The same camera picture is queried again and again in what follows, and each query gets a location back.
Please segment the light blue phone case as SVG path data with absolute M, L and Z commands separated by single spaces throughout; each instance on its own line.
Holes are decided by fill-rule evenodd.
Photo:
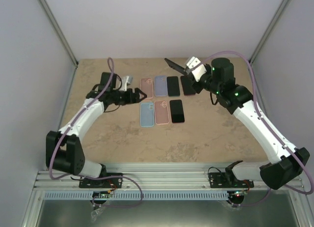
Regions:
M 153 127 L 155 124 L 155 111 L 152 102 L 141 103 L 140 105 L 140 126 Z

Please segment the lavender phone case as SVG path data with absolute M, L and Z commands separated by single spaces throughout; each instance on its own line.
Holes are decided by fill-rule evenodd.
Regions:
M 165 97 L 168 95 L 166 76 L 155 76 L 154 83 L 156 97 Z

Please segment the pale pink phone case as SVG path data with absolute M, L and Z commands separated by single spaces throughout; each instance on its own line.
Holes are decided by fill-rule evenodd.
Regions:
M 168 104 L 164 100 L 157 100 L 154 102 L 155 109 L 155 123 L 157 125 L 165 125 L 169 123 Z

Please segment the teal phone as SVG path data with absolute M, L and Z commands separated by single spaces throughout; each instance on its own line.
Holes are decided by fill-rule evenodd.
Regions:
M 177 76 L 167 77 L 167 91 L 169 97 L 180 96 L 179 78 Z

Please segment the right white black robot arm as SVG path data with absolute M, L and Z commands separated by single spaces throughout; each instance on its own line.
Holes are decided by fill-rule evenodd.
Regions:
M 205 89 L 216 95 L 217 102 L 251 132 L 267 155 L 265 162 L 237 161 L 226 167 L 227 185 L 237 187 L 243 180 L 261 180 L 278 190 L 302 173 L 310 157 L 308 150 L 297 148 L 284 138 L 252 93 L 236 84 L 234 66 L 227 58 L 216 58 L 208 65 L 191 57 L 185 70 L 196 92 Z

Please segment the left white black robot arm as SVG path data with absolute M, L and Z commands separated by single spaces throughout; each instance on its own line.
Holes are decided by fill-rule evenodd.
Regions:
M 46 165 L 49 172 L 63 172 L 90 179 L 96 187 L 107 183 L 107 171 L 103 164 L 85 158 L 81 142 L 93 123 L 106 112 L 108 106 L 137 104 L 147 98 L 141 89 L 128 88 L 131 76 L 124 78 L 115 73 L 103 72 L 99 84 L 93 86 L 74 117 L 58 131 L 46 136 Z

